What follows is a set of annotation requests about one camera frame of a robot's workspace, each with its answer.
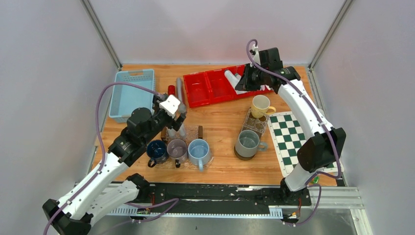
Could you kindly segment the grey toothpaste tube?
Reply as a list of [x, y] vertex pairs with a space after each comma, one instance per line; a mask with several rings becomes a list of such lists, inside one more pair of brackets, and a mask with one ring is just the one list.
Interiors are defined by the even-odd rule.
[[185, 124], [184, 123], [181, 124], [181, 126], [180, 126], [180, 128], [178, 130], [178, 133], [183, 138], [186, 136], [186, 128], [185, 128]]

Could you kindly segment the cream yellow mug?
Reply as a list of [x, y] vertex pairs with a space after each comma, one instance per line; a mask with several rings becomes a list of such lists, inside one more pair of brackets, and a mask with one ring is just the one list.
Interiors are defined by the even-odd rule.
[[261, 118], [265, 115], [272, 115], [276, 112], [276, 108], [271, 106], [268, 97], [264, 95], [256, 95], [252, 99], [251, 114], [254, 118]]

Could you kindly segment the purple grey mug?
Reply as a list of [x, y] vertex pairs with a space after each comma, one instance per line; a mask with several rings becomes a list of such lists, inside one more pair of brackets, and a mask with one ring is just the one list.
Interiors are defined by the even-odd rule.
[[167, 145], [167, 153], [172, 158], [175, 167], [180, 168], [188, 159], [187, 144], [182, 139], [173, 139]]

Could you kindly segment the dark blue mug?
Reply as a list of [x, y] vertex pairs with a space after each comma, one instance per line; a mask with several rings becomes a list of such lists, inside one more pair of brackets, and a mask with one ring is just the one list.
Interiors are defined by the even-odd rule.
[[147, 164], [150, 168], [153, 168], [157, 164], [163, 164], [169, 158], [167, 145], [162, 140], [151, 141], [147, 146], [146, 153], [150, 158]]

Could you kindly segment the clear textured plastic sheet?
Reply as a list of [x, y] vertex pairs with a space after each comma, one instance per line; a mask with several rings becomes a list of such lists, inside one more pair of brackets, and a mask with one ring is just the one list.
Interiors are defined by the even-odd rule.
[[242, 132], [244, 130], [252, 130], [257, 133], [259, 138], [261, 138], [265, 131], [268, 129], [268, 119], [269, 115], [255, 118], [252, 115], [251, 108], [249, 108], [240, 131]]

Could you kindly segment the light blue mug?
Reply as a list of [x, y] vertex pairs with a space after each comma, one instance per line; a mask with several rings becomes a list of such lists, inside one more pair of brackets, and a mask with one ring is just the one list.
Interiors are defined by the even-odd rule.
[[204, 139], [195, 139], [188, 145], [188, 159], [203, 172], [204, 166], [212, 158], [209, 144]]

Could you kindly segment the grey green mug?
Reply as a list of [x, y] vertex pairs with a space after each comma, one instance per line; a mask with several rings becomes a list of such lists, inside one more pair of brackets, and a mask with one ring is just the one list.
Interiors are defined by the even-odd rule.
[[262, 142], [252, 130], [244, 130], [240, 132], [234, 146], [234, 153], [237, 158], [241, 160], [252, 159], [258, 151], [265, 151], [268, 149], [268, 145]]

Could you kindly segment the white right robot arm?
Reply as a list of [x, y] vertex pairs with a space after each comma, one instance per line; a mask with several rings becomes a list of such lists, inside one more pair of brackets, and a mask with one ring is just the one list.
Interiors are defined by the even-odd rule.
[[294, 67], [284, 67], [276, 47], [258, 50], [248, 44], [246, 54], [250, 60], [236, 90], [257, 91], [268, 86], [289, 106], [297, 118], [306, 138], [297, 152], [298, 164], [283, 180], [279, 197], [285, 204], [292, 204], [299, 198], [299, 191], [317, 174], [332, 163], [337, 166], [338, 179], [342, 175], [340, 155], [346, 140], [343, 128], [335, 128], [318, 110], [304, 87]]

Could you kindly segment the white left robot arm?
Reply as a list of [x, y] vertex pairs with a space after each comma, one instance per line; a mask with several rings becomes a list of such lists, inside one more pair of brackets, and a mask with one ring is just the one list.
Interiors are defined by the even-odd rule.
[[53, 226], [61, 235], [86, 235], [118, 206], [133, 200], [145, 202], [150, 184], [138, 173], [107, 193], [103, 190], [146, 152], [150, 141], [164, 128], [179, 130], [186, 118], [185, 113], [176, 115], [180, 105], [179, 99], [169, 95], [155, 97], [152, 110], [135, 109], [98, 165], [67, 194], [43, 204], [48, 219], [44, 234]]

